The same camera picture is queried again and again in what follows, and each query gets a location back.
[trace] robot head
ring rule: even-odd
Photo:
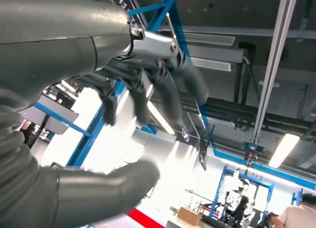
[[[246,192],[249,189],[249,186],[250,185],[250,182],[247,179],[240,179],[239,180],[239,190]]]

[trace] person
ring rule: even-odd
[[[290,206],[280,215],[274,228],[316,228],[316,196],[305,193],[300,206]]]
[[[277,221],[277,218],[277,214],[270,212],[265,219],[259,223],[256,228],[272,228]]]

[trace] white shirt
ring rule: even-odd
[[[285,228],[316,228],[316,212],[305,205],[290,206],[277,219]]]

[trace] bolt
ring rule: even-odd
[[[178,46],[175,42],[171,42],[170,49],[172,52],[175,53],[178,50]]]
[[[135,37],[138,37],[140,32],[136,28],[131,28],[131,34]]]

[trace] robotic hand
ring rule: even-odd
[[[106,123],[115,124],[117,106],[112,79],[125,83],[134,99],[135,115],[142,124],[147,124],[150,119],[142,82],[144,75],[160,94],[166,115],[173,121],[182,115],[175,82],[183,79],[198,104],[207,100],[208,88],[200,71],[188,61],[175,39],[135,28],[131,28],[130,34],[131,45],[120,56],[110,60],[99,71],[72,79],[79,85],[98,90],[107,105]]]
[[[159,178],[158,169],[147,161],[108,175],[39,167],[23,144],[23,134],[14,129],[23,121],[17,111],[35,104],[47,86],[81,78],[110,103],[111,82],[100,79],[122,79],[135,105],[142,102],[135,107],[138,118],[147,110],[141,69],[172,105],[174,119],[181,108],[173,79],[183,76],[200,103],[207,98],[205,88],[200,91],[201,77],[172,39],[139,30],[140,36],[134,36],[120,7],[91,0],[0,0],[0,11],[2,228],[71,228],[104,220],[132,209]],[[148,40],[156,42],[144,47]],[[169,51],[158,51],[170,42]],[[110,115],[106,120],[115,123]]]

